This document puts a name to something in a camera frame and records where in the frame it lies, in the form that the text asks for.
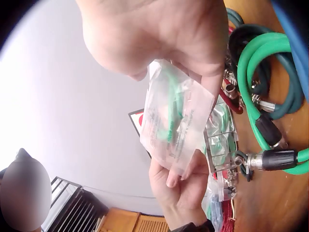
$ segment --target red and white sign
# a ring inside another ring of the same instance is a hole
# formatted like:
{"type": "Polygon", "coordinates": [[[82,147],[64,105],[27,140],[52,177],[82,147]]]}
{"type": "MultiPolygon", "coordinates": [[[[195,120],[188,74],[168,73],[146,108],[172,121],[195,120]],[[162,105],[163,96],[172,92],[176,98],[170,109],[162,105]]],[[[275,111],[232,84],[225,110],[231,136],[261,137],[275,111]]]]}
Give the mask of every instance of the red and white sign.
{"type": "Polygon", "coordinates": [[[140,135],[142,130],[142,121],[143,121],[144,109],[137,110],[129,113],[129,117],[138,133],[140,135]]]}

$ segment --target wooden surface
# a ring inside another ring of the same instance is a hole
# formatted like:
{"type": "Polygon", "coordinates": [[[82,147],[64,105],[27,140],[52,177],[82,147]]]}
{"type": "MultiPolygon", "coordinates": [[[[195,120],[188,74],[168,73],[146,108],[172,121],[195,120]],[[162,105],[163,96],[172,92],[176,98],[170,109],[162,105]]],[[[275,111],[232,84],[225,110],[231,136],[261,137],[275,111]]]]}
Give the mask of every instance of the wooden surface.
{"type": "Polygon", "coordinates": [[[134,232],[167,232],[168,225],[163,217],[141,215],[134,232]]]}
{"type": "Polygon", "coordinates": [[[100,228],[101,232],[133,232],[140,213],[111,208],[100,228]]]}
{"type": "Polygon", "coordinates": [[[100,232],[167,232],[163,217],[141,215],[118,208],[111,208],[98,227],[100,232]]]}
{"type": "MultiPolygon", "coordinates": [[[[268,0],[225,0],[226,7],[236,10],[245,23],[255,23],[283,32],[268,0]]],[[[272,78],[269,100],[283,103],[289,85],[284,68],[271,58],[272,78]]],[[[239,149],[259,152],[260,147],[251,130],[246,111],[235,115],[239,135],[239,149]]],[[[297,150],[308,147],[308,104],[290,115],[276,120],[275,124],[286,137],[289,146],[297,150]]],[[[290,175],[284,171],[257,171],[251,182],[240,176],[235,199],[235,232],[293,231],[301,216],[308,211],[308,174],[290,175]]]]}

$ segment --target hand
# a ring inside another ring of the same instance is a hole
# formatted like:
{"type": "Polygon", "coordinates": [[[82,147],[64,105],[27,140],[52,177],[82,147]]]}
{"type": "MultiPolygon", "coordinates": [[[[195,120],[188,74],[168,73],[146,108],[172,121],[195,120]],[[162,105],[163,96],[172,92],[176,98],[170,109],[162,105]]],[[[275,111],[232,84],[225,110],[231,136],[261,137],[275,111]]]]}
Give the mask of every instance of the hand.
{"type": "Polygon", "coordinates": [[[205,155],[195,150],[182,179],[152,158],[149,179],[170,230],[190,222],[202,225],[206,215],[201,203],[207,188],[208,164],[205,155]]]}
{"type": "Polygon", "coordinates": [[[218,96],[228,42],[223,0],[76,0],[87,48],[105,68],[141,80],[172,60],[218,96]]]}

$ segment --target black metal railing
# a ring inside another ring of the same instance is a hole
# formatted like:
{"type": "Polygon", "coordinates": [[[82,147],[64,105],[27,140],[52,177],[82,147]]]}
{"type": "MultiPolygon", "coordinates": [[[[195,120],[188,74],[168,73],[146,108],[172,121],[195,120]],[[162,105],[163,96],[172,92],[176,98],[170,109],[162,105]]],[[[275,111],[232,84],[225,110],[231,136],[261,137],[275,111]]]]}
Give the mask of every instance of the black metal railing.
{"type": "Polygon", "coordinates": [[[70,185],[75,186],[75,191],[63,205],[46,232],[92,232],[98,218],[105,215],[108,208],[91,192],[82,189],[78,184],[59,177],[56,177],[51,184],[52,186],[56,184],[52,188],[52,193],[62,186],[61,190],[58,189],[59,193],[52,201],[51,209],[59,201],[61,195],[70,188],[70,185]]]}

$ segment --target wooden table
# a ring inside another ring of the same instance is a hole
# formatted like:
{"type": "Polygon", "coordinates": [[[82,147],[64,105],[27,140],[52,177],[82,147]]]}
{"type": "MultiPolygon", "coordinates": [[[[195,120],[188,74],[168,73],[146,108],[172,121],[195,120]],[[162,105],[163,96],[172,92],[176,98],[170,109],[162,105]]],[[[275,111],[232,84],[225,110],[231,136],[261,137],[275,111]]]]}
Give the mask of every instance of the wooden table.
{"type": "MultiPolygon", "coordinates": [[[[245,23],[264,25],[276,32],[283,29],[272,9],[270,1],[225,0],[228,8],[237,11],[245,23]]],[[[283,103],[288,92],[289,77],[285,69],[271,58],[272,78],[269,100],[283,103]]],[[[239,135],[239,149],[243,152],[259,152],[246,111],[234,114],[239,135]]],[[[286,137],[289,146],[297,150],[308,147],[308,104],[301,109],[276,120],[275,124],[286,137]]],[[[294,228],[302,215],[308,212],[308,174],[290,175],[284,171],[257,171],[254,179],[246,182],[240,177],[235,199],[235,232],[272,231],[284,232],[294,228]]]]}

